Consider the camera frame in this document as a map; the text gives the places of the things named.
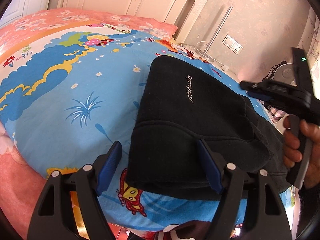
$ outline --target bed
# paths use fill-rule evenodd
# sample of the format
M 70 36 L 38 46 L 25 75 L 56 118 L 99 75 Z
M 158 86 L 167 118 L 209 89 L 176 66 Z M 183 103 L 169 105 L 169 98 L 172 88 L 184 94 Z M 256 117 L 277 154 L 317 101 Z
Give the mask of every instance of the bed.
M 122 182 L 130 135 L 154 58 L 187 61 L 247 96 L 223 71 L 177 45 L 206 1 L 191 0 L 190 8 L 190 0 L 59 0 L 56 10 L 0 30 L 0 206 L 22 238 L 51 172 L 77 171 L 115 140 L 122 143 L 124 157 L 99 198 L 109 222 L 146 239 L 177 239 L 171 229 L 191 221 L 208 226 L 217 201 L 180 200 L 138 189 L 134 196 L 119 197 L 130 189 Z M 271 121 L 257 100 L 251 102 Z M 79 233 L 87 237 L 76 195 L 71 197 Z M 289 188 L 281 199 L 286 208 L 293 207 L 295 191 Z M 239 225 L 245 207 L 244 199 Z M 188 215 L 177 217 L 180 210 Z

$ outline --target human hand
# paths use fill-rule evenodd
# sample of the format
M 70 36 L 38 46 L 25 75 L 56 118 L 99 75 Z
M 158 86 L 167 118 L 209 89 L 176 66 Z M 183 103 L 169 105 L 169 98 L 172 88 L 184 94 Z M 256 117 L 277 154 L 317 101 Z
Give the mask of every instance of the human hand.
M 286 128 L 284 131 L 283 161 L 287 168 L 292 168 L 295 163 L 302 160 L 302 154 L 298 150 L 300 141 L 290 131 L 288 116 L 284 119 L 283 125 Z M 304 187 L 308 189 L 320 182 L 320 128 L 313 123 L 301 120 L 300 130 L 304 136 L 309 137 L 313 141 L 310 163 L 304 179 Z

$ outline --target cartoon butterfly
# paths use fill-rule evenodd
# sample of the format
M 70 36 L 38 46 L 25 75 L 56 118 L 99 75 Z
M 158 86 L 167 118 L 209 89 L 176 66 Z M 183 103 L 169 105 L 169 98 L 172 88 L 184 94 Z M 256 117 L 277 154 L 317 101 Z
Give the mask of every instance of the cartoon butterfly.
M 125 178 L 127 177 L 127 168 L 125 168 L 120 177 L 120 190 L 117 189 L 118 198 L 120 199 L 121 205 L 127 207 L 128 210 L 132 212 L 132 215 L 135 215 L 136 212 L 139 212 L 142 216 L 146 217 L 147 214 L 144 212 L 144 207 L 140 203 L 140 196 L 143 190 L 130 187 L 126 182 Z

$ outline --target metal screw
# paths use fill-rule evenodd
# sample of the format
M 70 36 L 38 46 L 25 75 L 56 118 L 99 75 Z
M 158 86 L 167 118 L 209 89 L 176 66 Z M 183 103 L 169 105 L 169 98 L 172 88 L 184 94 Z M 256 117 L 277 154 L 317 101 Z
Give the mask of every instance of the metal screw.
M 51 173 L 51 176 L 52 177 L 57 177 L 59 175 L 59 171 L 53 171 L 52 173 Z
M 267 172 L 266 170 L 262 169 L 262 170 L 260 170 L 260 174 L 261 174 L 262 176 L 267 176 L 267 175 L 268 175 L 268 172 Z
M 228 163 L 228 164 L 227 164 L 227 168 L 228 168 L 229 170 L 234 171 L 234 170 L 236 169 L 236 165 L 234 165 L 233 163 Z
M 83 166 L 84 171 L 90 171 L 91 169 L 92 169 L 92 165 L 90 165 L 90 164 Z

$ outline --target blue gripper pad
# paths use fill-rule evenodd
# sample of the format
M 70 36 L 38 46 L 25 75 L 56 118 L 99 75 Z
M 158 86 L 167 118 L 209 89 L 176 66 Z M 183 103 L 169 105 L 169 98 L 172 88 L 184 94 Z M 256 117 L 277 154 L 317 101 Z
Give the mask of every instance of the blue gripper pad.
M 122 157 L 122 145 L 120 142 L 113 144 L 113 149 L 104 163 L 101 171 L 98 174 L 98 184 L 96 187 L 96 192 L 100 196 L 104 191 L 106 191 L 110 185 L 111 179 L 116 172 L 119 161 Z
M 224 187 L 221 183 L 222 176 L 216 163 L 212 159 L 210 153 L 208 152 L 202 141 L 199 140 L 197 142 L 197 147 L 200 162 L 207 176 L 210 187 L 218 194 L 221 194 Z

